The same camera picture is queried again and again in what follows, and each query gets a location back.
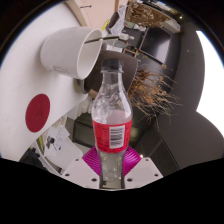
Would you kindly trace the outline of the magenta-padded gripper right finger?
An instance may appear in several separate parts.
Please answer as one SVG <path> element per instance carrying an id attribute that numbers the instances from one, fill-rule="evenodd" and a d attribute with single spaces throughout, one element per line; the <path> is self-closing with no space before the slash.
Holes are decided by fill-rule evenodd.
<path id="1" fill-rule="evenodd" d="M 161 179 L 156 165 L 149 157 L 142 158 L 129 147 L 123 159 L 123 181 L 125 189 L 140 188 Z"/>

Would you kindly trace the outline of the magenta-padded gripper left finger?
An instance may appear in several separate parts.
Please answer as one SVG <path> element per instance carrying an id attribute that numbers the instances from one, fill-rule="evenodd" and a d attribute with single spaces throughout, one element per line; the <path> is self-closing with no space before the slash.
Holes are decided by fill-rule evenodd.
<path id="1" fill-rule="evenodd" d="M 62 177 L 84 188 L 99 189 L 101 162 L 96 148 L 91 148 L 82 158 L 75 158 Z"/>

